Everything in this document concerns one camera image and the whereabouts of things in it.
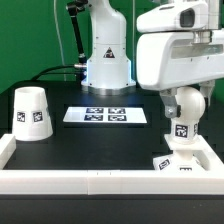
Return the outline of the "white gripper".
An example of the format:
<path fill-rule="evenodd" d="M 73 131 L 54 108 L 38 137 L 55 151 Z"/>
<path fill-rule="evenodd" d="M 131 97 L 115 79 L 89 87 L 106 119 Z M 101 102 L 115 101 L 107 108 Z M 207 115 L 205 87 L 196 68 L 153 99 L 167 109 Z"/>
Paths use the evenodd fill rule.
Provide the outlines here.
<path fill-rule="evenodd" d="M 162 90 L 167 118 L 180 116 L 174 87 L 200 83 L 200 92 L 210 105 L 214 80 L 224 77 L 224 30 L 214 31 L 209 44 L 194 44 L 191 32 L 143 34 L 137 43 L 136 66 L 143 89 Z"/>

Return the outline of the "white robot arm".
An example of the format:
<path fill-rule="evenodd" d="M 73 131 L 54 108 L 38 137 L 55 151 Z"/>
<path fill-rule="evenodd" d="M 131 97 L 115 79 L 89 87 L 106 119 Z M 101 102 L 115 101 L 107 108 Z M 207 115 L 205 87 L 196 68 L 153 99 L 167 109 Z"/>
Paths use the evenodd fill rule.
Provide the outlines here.
<path fill-rule="evenodd" d="M 179 115 L 181 86 L 198 84 L 205 97 L 224 78 L 220 0 L 168 0 L 137 18 L 136 74 L 126 56 L 126 20 L 109 0 L 89 0 L 93 48 L 83 87 L 118 94 L 136 84 L 160 93 L 169 118 Z"/>

